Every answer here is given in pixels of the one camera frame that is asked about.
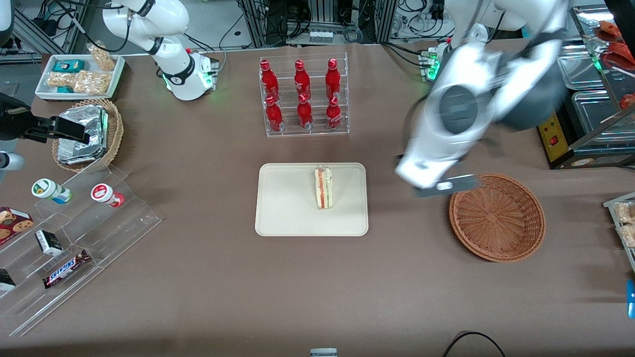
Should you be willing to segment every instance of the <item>snickers bar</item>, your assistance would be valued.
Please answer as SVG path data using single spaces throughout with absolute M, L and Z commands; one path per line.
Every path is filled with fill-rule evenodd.
M 76 270 L 79 266 L 89 261 L 91 258 L 86 253 L 86 250 L 82 250 L 81 253 L 77 254 L 70 259 L 66 264 L 62 265 L 59 269 L 53 272 L 53 274 L 49 275 L 47 278 L 42 279 L 44 282 L 44 288 L 48 289 L 51 286 L 57 284 L 60 280 L 66 278 L 72 271 Z
M 40 229 L 36 232 L 37 243 L 42 253 L 56 256 L 64 251 L 55 234 Z
M 0 269 L 0 290 L 5 292 L 11 291 L 15 288 L 15 283 L 7 273 L 6 269 Z

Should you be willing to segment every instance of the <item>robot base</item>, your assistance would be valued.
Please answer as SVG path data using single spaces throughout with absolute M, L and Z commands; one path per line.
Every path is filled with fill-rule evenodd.
M 175 85 L 163 76 L 168 90 L 180 100 L 194 100 L 207 91 L 216 89 L 218 61 L 200 53 L 191 53 L 190 56 L 194 59 L 194 71 L 183 84 Z

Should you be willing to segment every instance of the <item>clear plastic container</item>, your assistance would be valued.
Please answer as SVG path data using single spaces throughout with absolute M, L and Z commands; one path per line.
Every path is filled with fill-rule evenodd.
M 326 72 L 328 71 L 328 61 L 331 58 L 337 59 L 337 68 L 341 76 L 341 89 L 339 96 L 339 106 L 342 111 L 341 124 L 338 130 L 329 130 L 326 127 L 326 108 L 328 100 L 326 98 Z M 280 87 L 281 99 L 278 102 L 282 110 L 284 120 L 284 130 L 276 132 L 271 130 L 265 110 L 267 108 L 265 98 L 267 96 L 264 85 L 260 80 L 262 71 L 259 72 L 258 82 L 260 83 L 260 93 L 262 96 L 262 113 L 264 116 L 265 131 L 268 137 L 290 137 L 307 135 L 337 135 L 348 134 L 351 129 L 349 112 L 349 63 L 346 52 L 326 53 L 320 55 L 297 55 L 297 56 L 275 56 L 261 57 L 261 60 L 268 60 L 271 69 L 276 74 Z M 301 59 L 309 74 L 311 81 L 311 100 L 313 126 L 310 130 L 305 130 L 300 126 L 298 118 L 298 93 L 295 89 L 295 61 Z

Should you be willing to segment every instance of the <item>bottle cap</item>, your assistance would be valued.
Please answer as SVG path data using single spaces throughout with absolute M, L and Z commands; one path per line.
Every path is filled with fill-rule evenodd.
M 112 187 L 107 184 L 98 184 L 93 187 L 93 190 L 90 192 L 90 196 L 97 202 L 108 202 L 112 198 L 114 191 Z
M 55 192 L 56 188 L 57 184 L 55 182 L 48 178 L 41 178 L 33 184 L 31 192 L 33 196 L 37 198 L 48 198 L 48 196 L 51 196 Z

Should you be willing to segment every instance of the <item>yogurt bottle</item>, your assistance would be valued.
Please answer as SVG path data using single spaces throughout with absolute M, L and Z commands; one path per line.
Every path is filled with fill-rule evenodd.
M 90 196 L 99 203 L 105 203 L 106 205 L 110 205 L 110 207 L 117 208 L 123 204 L 125 200 L 124 196 L 113 190 L 112 187 L 107 184 L 98 184 L 93 187 L 93 190 L 90 192 Z
M 70 201 L 73 197 L 73 193 L 69 189 L 65 189 L 48 178 L 37 180 L 31 187 L 31 193 L 37 198 L 50 199 L 60 205 Z

